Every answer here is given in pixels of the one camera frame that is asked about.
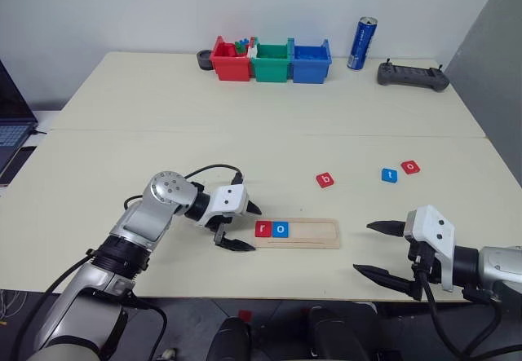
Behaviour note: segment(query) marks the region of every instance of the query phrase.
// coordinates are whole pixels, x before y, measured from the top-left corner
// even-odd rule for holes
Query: plastic bin
[[[262,45],[254,40],[257,53],[252,58],[257,81],[285,82],[290,77],[290,61],[294,49],[294,39],[289,37],[285,45]]]
[[[291,62],[294,82],[322,84],[332,64],[328,40],[320,46],[295,46]]]
[[[210,54],[210,61],[218,74],[219,80],[249,81],[252,76],[250,59],[245,53],[237,54],[234,43],[226,43],[219,36]]]

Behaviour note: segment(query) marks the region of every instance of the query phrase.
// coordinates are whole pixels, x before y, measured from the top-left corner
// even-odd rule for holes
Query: remote controller
[[[410,66],[396,66],[388,58],[378,66],[377,82],[382,86],[391,82],[407,84],[411,86],[428,86],[437,92],[441,92],[449,85],[449,79],[439,68],[412,68]]]

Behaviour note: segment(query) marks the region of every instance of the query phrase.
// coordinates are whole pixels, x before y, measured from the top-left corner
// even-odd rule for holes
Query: blue can
[[[348,67],[354,70],[362,69],[365,65],[369,44],[377,28],[377,19],[361,17],[357,25],[356,37],[353,40],[352,51],[348,56]]]

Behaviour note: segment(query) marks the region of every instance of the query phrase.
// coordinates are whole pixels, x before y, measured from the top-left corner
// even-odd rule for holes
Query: table
[[[33,111],[34,116],[38,121],[37,130],[43,133],[48,133],[51,130],[51,126],[55,119],[60,114],[58,110],[36,110]],[[46,137],[45,134],[33,134],[30,135],[24,142],[25,147],[36,147]]]
[[[405,175],[404,160],[416,160],[421,172]],[[243,170],[266,218],[338,219],[342,248],[233,253],[181,218],[139,275],[137,294],[409,300],[371,283],[352,264],[412,278],[408,243],[365,224],[405,219],[426,204],[455,225],[460,245],[520,243],[522,190],[487,139],[53,130],[0,201],[0,288],[42,291],[104,240],[123,200],[141,193],[153,174],[186,174],[217,161]],[[399,182],[382,182],[382,167],[398,169]],[[334,176],[332,187],[316,184],[323,172]],[[213,189],[231,176],[213,170],[197,180]],[[252,241],[246,230],[253,221],[234,222],[230,236]],[[434,290],[439,300],[462,300],[458,289]]]
[[[322,85],[219,81],[195,55],[108,53],[61,112],[58,130],[484,137],[452,86],[444,92],[376,82],[335,58]],[[429,59],[394,64],[437,66]]]

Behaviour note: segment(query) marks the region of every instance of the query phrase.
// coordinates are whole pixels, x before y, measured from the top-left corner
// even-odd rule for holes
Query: black cable
[[[232,180],[232,184],[241,184],[243,183],[243,173],[241,172],[241,170],[237,167],[234,167],[233,165],[228,165],[228,164],[211,164],[211,165],[208,165],[206,167],[203,167],[203,168],[200,168],[200,169],[196,169],[195,171],[191,172],[190,174],[186,175],[185,176],[185,179],[189,179],[191,178],[192,176],[195,176],[203,171],[207,171],[208,169],[211,169],[211,168],[228,168],[228,169],[232,169],[234,171],[236,171],[236,175],[234,176],[234,179]],[[139,195],[139,196],[131,196],[129,198],[127,198],[124,202],[123,202],[123,209],[127,210],[129,209],[129,202],[131,202],[132,200],[137,200],[139,198],[143,198],[142,195]]]
[[[148,361],[153,361],[154,354],[156,353],[157,347],[159,346],[161,339],[163,338],[163,334],[165,334],[166,325],[167,325],[167,317],[163,309],[161,309],[159,306],[155,306],[154,304],[151,304],[149,302],[146,302],[145,300],[139,299],[139,302],[143,303],[147,308],[150,308],[151,310],[155,310],[163,319],[163,325],[161,326],[161,331],[159,335],[157,336],[156,342],[154,342],[154,346],[152,350],[150,351],[150,355],[148,357]]]
[[[442,325],[440,324],[439,315],[437,313],[437,305],[435,303],[435,298],[433,297],[433,293],[431,292],[430,284],[427,282],[426,273],[420,271],[418,273],[418,278],[421,281],[422,288],[426,293],[427,304],[430,309],[431,320],[433,320],[433,325],[435,326],[435,330],[437,334],[439,334],[440,339],[444,342],[449,351],[453,353],[455,357],[458,359],[468,359],[468,357],[460,352],[459,349],[451,342],[451,340],[446,335]]]
[[[502,308],[500,307],[500,303],[496,301],[491,301],[491,306],[494,308],[495,316],[488,326],[482,330],[470,343],[466,346],[463,353],[465,355],[471,355],[473,350],[475,350],[483,341],[489,337],[493,331],[495,331],[502,320]]]
[[[208,169],[211,169],[211,168],[228,168],[228,169],[233,169],[234,171],[236,171],[237,174],[239,174],[239,177],[241,179],[243,178],[243,173],[241,172],[241,170],[239,168],[237,168],[237,167],[234,167],[233,165],[228,165],[228,164],[211,164],[211,165],[208,165],[207,167],[196,169],[195,171],[193,171],[190,174],[188,174],[187,176],[185,176],[185,179],[191,178],[192,176],[197,175],[200,172],[207,171]]]
[[[444,329],[442,328],[442,325],[440,324],[439,316],[437,314],[437,307],[436,307],[436,303],[435,303],[435,298],[433,297],[433,293],[431,292],[430,284],[427,282],[426,273],[419,272],[418,273],[418,278],[420,279],[421,284],[422,284],[422,288],[424,289],[424,292],[426,293],[428,306],[429,306],[430,314],[431,314],[431,320],[433,320],[433,325],[435,326],[435,330],[437,331],[437,334],[439,334],[440,339],[444,342],[444,344],[449,349],[449,351],[451,351],[453,353],[453,355],[455,355],[458,359],[463,359],[463,360],[467,360],[467,361],[481,361],[482,359],[489,359],[491,357],[495,357],[495,356],[501,355],[501,354],[507,354],[507,353],[513,353],[513,352],[516,352],[516,351],[522,351],[522,343],[521,343],[519,345],[507,346],[507,347],[502,347],[500,349],[487,351],[487,352],[485,352],[483,354],[479,354],[479,355],[476,355],[474,357],[471,357],[471,356],[469,356],[467,354],[461,353],[457,349],[457,347],[455,347],[455,345],[449,340],[449,338],[446,335]],[[479,336],[477,336],[477,338],[478,337],[482,337],[483,335],[485,335],[484,333],[486,332],[486,329],[489,328],[489,326],[487,328],[485,328],[479,334]],[[471,346],[471,344],[473,344],[473,342],[475,342],[475,341],[476,341],[476,339],[471,341],[470,345],[468,345],[467,347]]]
[[[130,196],[129,198],[127,198],[125,201],[123,201],[123,209],[127,210],[129,209],[129,202],[131,202],[132,200],[137,200],[138,198],[142,198],[143,196]]]
[[[34,317],[42,308],[43,303],[46,301],[46,299],[52,294],[52,292],[60,285],[67,277],[69,277],[76,269],[78,269],[81,265],[83,265],[85,262],[88,262],[92,256],[87,255],[86,257],[82,258],[80,261],[74,263],[69,269],[67,269],[66,272],[64,272],[58,279],[56,279],[55,282],[51,284],[51,286],[44,292],[43,295],[40,296],[36,304],[34,305],[33,309],[29,312],[27,317],[25,318],[24,322],[22,323],[20,330],[16,334],[15,342],[13,343],[13,347],[11,349],[11,356],[9,358],[10,361],[17,361],[18,355],[20,352],[20,345],[22,344],[22,341],[24,339],[24,334],[27,331],[27,328],[33,321]]]
[[[501,354],[513,353],[515,351],[522,351],[522,343],[519,345],[506,346],[500,349],[495,349],[491,351],[486,351],[485,353],[476,355],[475,357],[471,357],[471,361],[481,361],[482,359],[490,359],[491,357],[495,357]]]

